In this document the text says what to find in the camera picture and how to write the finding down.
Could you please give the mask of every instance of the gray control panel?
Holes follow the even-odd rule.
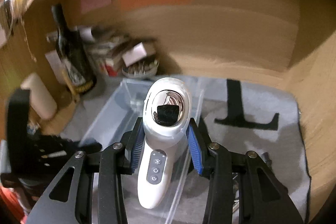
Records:
[[[153,150],[149,161],[147,181],[151,184],[159,184],[162,179],[163,168],[167,155],[163,150]]]

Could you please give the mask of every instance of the ribbed blue pad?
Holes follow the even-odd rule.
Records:
[[[135,141],[135,146],[131,152],[131,169],[133,173],[135,172],[135,170],[138,168],[139,165],[144,139],[145,139],[145,131],[143,130],[143,123],[141,122],[138,129],[138,135]]]
[[[196,169],[198,174],[202,174],[203,165],[201,149],[198,145],[194,130],[191,125],[189,125],[187,129],[187,138],[191,158],[193,159],[194,168]]]

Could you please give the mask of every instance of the metal screw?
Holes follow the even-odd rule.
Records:
[[[252,158],[252,159],[254,159],[254,158],[256,158],[256,157],[258,156],[258,154],[257,154],[256,152],[254,152],[254,151],[248,151],[248,152],[247,152],[247,155],[248,155],[250,158]]]
[[[209,147],[213,150],[216,150],[219,148],[219,144],[218,143],[210,143],[209,144]]]
[[[84,152],[83,151],[77,151],[76,153],[75,153],[75,157],[76,158],[81,158],[82,156],[84,156]]]
[[[123,144],[122,143],[114,143],[112,146],[113,146],[114,149],[120,149],[120,148],[123,147]]]

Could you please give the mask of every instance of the white handheld device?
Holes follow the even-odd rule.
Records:
[[[191,96],[181,80],[162,78],[149,89],[143,108],[145,144],[138,175],[138,198],[144,208],[156,207],[168,189],[191,108]]]

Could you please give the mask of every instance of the wine bottle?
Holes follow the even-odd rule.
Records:
[[[51,11],[58,27],[56,51],[75,91],[84,94],[94,87],[96,77],[83,48],[79,31],[69,30],[61,4],[52,6]]]

